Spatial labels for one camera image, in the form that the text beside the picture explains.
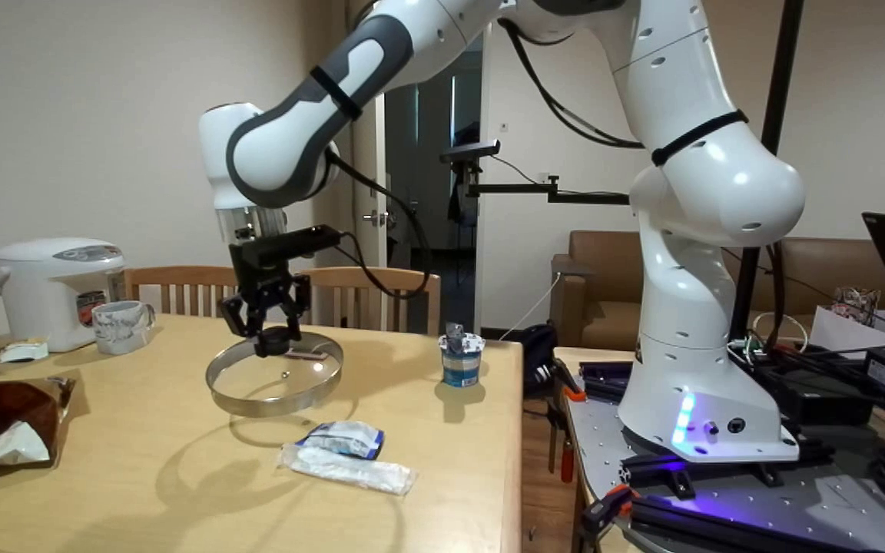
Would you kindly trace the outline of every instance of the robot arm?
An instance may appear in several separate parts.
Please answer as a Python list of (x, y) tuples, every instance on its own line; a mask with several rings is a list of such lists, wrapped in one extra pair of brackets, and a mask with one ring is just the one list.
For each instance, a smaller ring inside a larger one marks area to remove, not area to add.
[(326, 146), (383, 89), (442, 72), (498, 9), (502, 0), (375, 3), (282, 104), (231, 131), (225, 161), (236, 192), (267, 210), (313, 197), (324, 188)]
[(231, 228), (231, 254), (243, 298), (259, 313), (233, 330), (259, 334), (272, 306), (290, 307), (294, 325), (300, 301), (290, 298), (287, 254), (310, 254), (331, 241), (326, 230), (291, 235), (305, 242), (290, 245), (267, 236), (278, 223), (250, 212), (282, 210), (324, 192), (324, 158), (337, 130), (378, 92), (442, 72), (496, 20), (514, 21), (532, 40), (594, 31), (626, 122), (653, 150), (653, 167), (630, 192), (645, 251), (645, 298), (639, 367), (618, 410), (621, 421), (701, 463), (793, 462), (796, 443), (780, 430), (775, 403), (727, 361), (732, 279), (717, 245), (780, 241), (796, 225), (805, 192), (732, 104), (701, 0), (378, 0), (282, 104), (209, 112), (209, 183), (228, 225), (241, 223)]

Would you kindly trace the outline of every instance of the doorway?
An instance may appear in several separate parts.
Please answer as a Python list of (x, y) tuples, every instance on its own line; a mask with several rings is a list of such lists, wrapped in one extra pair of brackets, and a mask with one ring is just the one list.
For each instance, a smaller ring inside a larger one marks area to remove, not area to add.
[(482, 97), (481, 42), (433, 80), (383, 97), (383, 146), (392, 192), (422, 223), (423, 242), (396, 212), (388, 230), (388, 265), (429, 269), (442, 278), (442, 322), (474, 330), (477, 197), (441, 161), (448, 148), (481, 142)]

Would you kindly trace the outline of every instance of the rice cooker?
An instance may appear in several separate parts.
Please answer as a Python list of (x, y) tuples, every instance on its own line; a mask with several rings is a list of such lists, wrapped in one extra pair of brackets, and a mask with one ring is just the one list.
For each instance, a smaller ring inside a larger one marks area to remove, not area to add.
[(116, 298), (122, 251), (104, 241), (46, 236), (0, 248), (0, 294), (16, 341), (48, 352), (96, 341), (92, 307)]

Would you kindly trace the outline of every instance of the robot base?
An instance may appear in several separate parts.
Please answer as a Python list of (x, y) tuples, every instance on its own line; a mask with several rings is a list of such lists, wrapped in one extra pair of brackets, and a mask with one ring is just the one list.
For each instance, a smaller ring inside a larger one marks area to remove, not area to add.
[(642, 352), (621, 399), (621, 423), (690, 463), (789, 463), (798, 443), (778, 403), (721, 352)]

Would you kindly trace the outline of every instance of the chair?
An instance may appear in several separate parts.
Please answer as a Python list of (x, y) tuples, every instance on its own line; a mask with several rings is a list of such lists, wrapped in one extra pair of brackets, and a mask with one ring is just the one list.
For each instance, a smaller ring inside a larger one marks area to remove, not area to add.
[[(383, 290), (412, 291), (422, 286), (422, 272), (368, 269)], [(441, 274), (429, 274), (422, 294), (383, 294), (363, 269), (313, 269), (299, 278), (310, 279), (310, 312), (305, 322), (343, 330), (412, 332), (423, 322), (426, 334), (441, 334)]]
[(233, 269), (167, 265), (122, 272), (122, 294), (151, 301), (159, 313), (222, 318), (217, 301), (236, 294)]

